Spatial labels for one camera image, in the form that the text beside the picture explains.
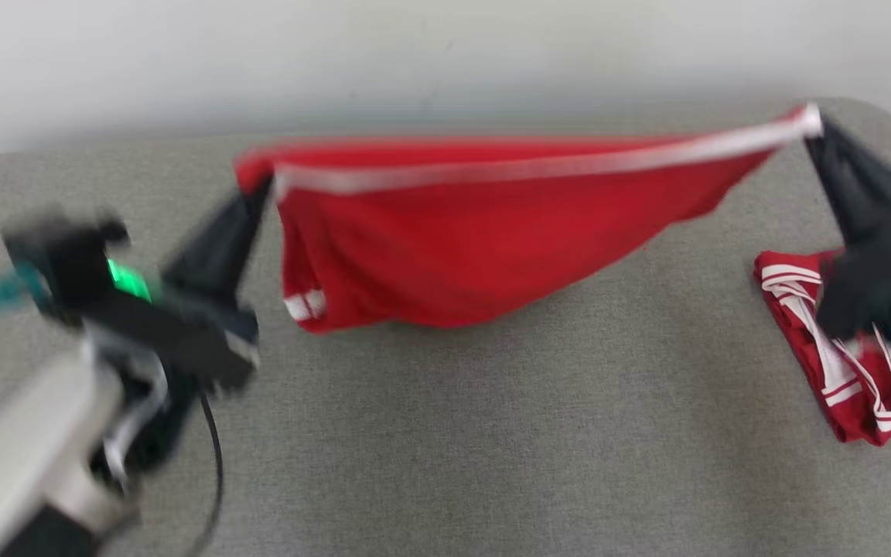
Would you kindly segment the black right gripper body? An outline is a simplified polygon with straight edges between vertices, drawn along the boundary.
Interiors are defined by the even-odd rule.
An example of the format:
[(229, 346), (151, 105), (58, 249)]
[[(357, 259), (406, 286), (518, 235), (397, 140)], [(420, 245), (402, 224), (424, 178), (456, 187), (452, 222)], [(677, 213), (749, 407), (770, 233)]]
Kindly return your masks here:
[(891, 341), (891, 224), (853, 203), (831, 208), (845, 246), (824, 269), (817, 324), (833, 340), (877, 329)]

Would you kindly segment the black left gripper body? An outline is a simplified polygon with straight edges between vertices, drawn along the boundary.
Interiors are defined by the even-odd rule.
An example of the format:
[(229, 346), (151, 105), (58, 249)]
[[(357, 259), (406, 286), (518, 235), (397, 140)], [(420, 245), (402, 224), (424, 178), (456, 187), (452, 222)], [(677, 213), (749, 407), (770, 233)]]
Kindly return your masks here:
[(187, 290), (163, 288), (137, 269), (112, 263), (113, 288), (82, 303), (82, 317), (205, 388), (241, 391), (259, 367), (258, 318)]

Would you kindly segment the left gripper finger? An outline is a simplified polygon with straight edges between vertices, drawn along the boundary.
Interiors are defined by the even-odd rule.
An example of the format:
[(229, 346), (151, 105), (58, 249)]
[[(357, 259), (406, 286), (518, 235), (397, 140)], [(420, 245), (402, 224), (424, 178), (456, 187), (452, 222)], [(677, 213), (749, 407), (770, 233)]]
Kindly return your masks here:
[(237, 193), (211, 227), (210, 295), (223, 304), (237, 305), (237, 292), (261, 231), (271, 184), (258, 184), (251, 193)]
[(211, 227), (213, 219), (237, 193), (243, 192), (243, 190), (238, 190), (227, 198), (219, 210), (213, 212), (212, 217), (184, 242), (183, 246), (176, 252), (176, 256), (171, 258), (167, 265), (164, 265), (163, 285), (213, 299), (210, 293)]

